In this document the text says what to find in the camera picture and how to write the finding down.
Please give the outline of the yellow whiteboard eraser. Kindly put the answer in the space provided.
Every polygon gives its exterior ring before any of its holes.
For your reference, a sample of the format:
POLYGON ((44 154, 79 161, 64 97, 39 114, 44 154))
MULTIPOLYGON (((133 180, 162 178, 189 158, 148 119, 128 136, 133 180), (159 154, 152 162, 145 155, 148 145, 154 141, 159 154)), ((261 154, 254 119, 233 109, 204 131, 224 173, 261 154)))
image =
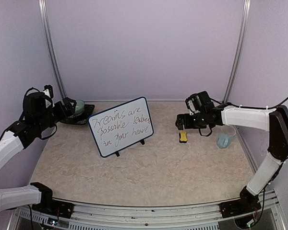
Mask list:
POLYGON ((179 133, 179 143, 187 143, 187 132, 186 131, 180 131, 179 133))

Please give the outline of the blue framed whiteboard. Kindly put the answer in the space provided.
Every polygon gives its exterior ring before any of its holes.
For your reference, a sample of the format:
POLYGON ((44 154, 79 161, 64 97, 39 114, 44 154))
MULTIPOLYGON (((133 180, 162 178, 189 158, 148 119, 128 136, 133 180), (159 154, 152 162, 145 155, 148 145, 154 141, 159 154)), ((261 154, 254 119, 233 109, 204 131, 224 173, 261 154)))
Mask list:
POLYGON ((102 158, 119 152, 154 134, 145 97, 124 102, 88 118, 88 124, 102 158))

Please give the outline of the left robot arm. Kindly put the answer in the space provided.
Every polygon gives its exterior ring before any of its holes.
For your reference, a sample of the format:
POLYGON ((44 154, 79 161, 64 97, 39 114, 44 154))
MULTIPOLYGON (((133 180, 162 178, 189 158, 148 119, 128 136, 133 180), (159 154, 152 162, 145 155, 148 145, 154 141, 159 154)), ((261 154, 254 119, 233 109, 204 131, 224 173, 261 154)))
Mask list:
MULTIPOLYGON (((49 139, 51 136, 44 137, 42 133, 49 128, 57 128, 58 122, 74 114, 75 100, 66 97, 54 103, 52 99, 51 85, 45 85, 43 91, 34 87, 26 91, 20 118, 0 136, 0 170, 14 156, 28 148, 35 139, 49 139)), ((58 208, 58 203, 52 196, 52 190, 41 183, 0 189, 0 212, 33 205, 43 208, 47 213, 53 213, 58 208)))

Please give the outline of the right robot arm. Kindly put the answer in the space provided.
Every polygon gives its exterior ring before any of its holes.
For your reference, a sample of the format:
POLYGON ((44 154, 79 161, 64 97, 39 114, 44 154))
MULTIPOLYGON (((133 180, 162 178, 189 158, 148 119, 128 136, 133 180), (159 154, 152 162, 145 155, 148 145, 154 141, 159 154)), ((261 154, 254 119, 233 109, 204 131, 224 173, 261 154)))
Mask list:
POLYGON ((213 103, 187 103, 189 112, 178 114, 175 126, 178 130, 214 127, 234 127, 253 130, 265 137, 266 155, 253 177, 240 191, 237 199, 220 203, 223 218, 242 215, 262 208, 259 194, 263 192, 276 177, 288 158, 288 108, 278 105, 273 108, 250 108, 235 106, 230 103, 214 105, 213 103))

